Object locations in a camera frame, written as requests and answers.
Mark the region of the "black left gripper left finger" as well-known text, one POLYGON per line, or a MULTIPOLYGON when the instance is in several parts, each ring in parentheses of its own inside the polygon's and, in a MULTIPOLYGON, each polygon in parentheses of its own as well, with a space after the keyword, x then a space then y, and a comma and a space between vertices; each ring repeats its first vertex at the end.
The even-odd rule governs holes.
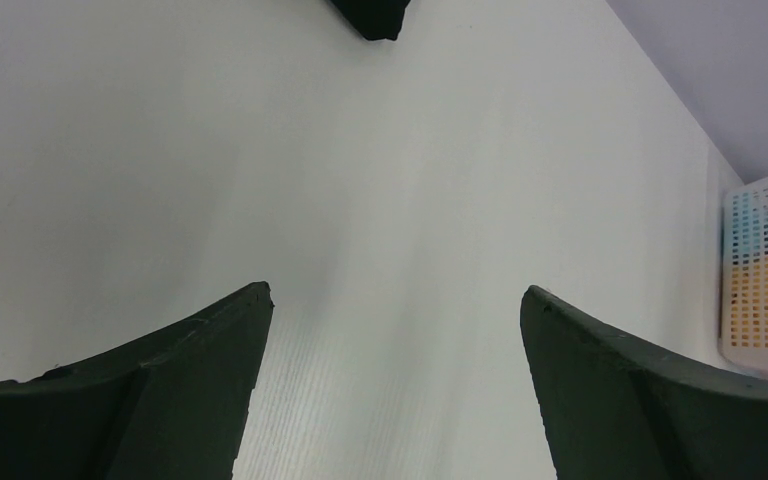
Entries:
POLYGON ((249 284, 26 382, 0 381, 0 479, 229 479, 274 304, 249 284))

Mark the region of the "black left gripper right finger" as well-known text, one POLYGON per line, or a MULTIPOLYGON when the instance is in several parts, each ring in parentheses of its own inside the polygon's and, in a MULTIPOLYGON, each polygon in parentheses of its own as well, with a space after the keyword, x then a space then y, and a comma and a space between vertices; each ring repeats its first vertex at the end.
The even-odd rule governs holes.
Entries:
POLYGON ((768 380, 606 324, 531 286, 524 350, 561 479, 768 479, 768 380))

